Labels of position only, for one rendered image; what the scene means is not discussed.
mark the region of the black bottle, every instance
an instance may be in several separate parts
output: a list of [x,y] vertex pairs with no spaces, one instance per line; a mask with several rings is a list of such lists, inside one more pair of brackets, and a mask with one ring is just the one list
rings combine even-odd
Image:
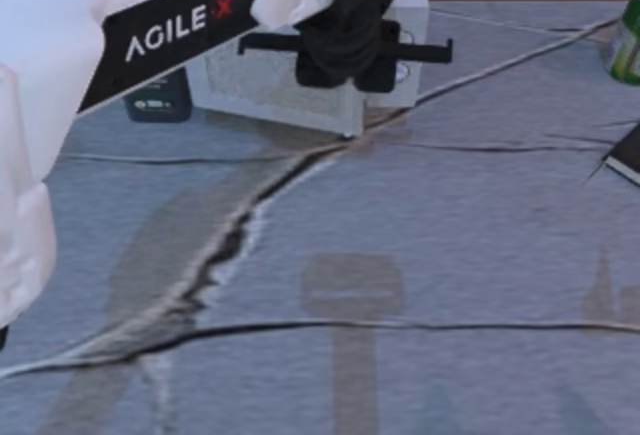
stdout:
[[180,68],[125,95],[129,118],[139,123],[180,123],[191,118],[193,102],[187,71]]

